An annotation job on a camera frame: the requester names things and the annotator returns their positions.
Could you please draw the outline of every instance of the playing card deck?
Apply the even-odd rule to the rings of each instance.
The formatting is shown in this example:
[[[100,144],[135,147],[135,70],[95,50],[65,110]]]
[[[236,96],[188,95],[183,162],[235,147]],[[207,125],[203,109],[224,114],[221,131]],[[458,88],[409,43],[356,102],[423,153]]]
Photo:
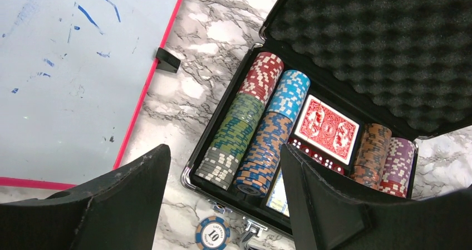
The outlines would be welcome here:
[[[308,95],[294,131],[300,139],[349,165],[359,124]]]

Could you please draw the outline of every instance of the blue poker chip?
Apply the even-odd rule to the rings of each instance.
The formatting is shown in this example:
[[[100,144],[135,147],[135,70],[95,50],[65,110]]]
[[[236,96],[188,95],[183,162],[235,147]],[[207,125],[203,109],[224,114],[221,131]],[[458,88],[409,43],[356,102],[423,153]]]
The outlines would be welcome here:
[[[196,228],[195,242],[202,250],[223,250],[230,241],[231,230],[224,219],[205,218]]]

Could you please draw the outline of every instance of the poker chip set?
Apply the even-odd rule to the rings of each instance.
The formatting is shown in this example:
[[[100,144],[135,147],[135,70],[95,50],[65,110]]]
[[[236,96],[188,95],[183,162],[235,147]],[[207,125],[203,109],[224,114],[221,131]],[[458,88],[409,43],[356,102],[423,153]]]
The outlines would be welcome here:
[[[385,126],[366,125],[350,177],[372,189],[406,198],[416,147],[391,135]]]
[[[268,194],[310,86],[304,73],[283,67],[276,55],[258,54],[195,175],[224,190]]]

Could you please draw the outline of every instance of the white marble surface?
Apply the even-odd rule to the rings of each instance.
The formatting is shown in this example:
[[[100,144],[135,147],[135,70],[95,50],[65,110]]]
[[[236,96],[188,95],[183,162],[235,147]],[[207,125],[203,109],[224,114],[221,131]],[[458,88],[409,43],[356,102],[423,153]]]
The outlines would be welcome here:
[[[128,146],[124,164],[158,144],[172,152],[169,179],[153,249],[198,249],[195,227],[214,215],[207,200],[180,184],[180,173],[229,80],[276,0],[184,0],[166,48],[182,60],[177,75],[154,77]],[[442,195],[472,184],[472,128],[418,141],[420,157],[413,198]],[[0,203],[45,198],[49,190],[0,187]],[[225,215],[237,242],[241,216]],[[290,240],[264,233],[257,245],[294,249]],[[231,244],[227,249],[238,249]]]

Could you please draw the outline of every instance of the stack of poker chips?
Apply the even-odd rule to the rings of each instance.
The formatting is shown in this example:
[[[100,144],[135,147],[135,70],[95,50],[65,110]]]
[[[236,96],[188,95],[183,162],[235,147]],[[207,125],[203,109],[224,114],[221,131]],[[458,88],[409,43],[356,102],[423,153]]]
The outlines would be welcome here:
[[[402,138],[390,140],[389,154],[378,190],[406,198],[415,150],[415,144],[409,140]]]
[[[229,188],[282,71],[279,57],[259,53],[195,175]]]
[[[392,131],[379,124],[367,124],[351,179],[378,190]]]
[[[256,197],[265,197],[276,172],[281,146],[288,141],[310,86],[309,78],[286,71],[249,146],[234,185]]]

